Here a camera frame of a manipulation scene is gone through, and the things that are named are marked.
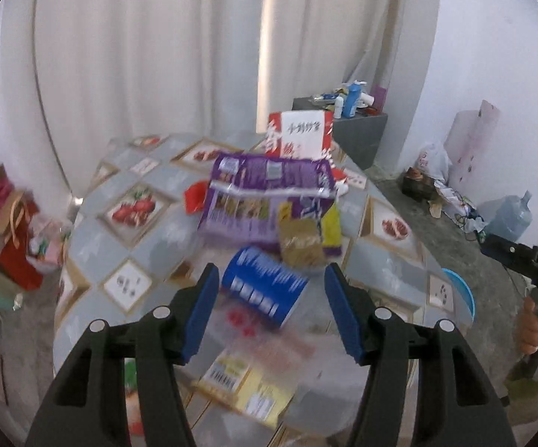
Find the person's right hand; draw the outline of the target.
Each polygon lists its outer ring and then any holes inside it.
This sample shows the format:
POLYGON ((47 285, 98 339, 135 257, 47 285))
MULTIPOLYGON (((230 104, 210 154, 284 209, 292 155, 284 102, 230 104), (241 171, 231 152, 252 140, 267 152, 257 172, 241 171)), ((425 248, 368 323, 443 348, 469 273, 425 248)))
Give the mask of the person's right hand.
POLYGON ((523 307, 518 315, 515 332, 515 341, 518 351, 524 355, 531 355, 538 350, 538 317, 535 313, 537 304, 530 297, 526 297, 523 307))

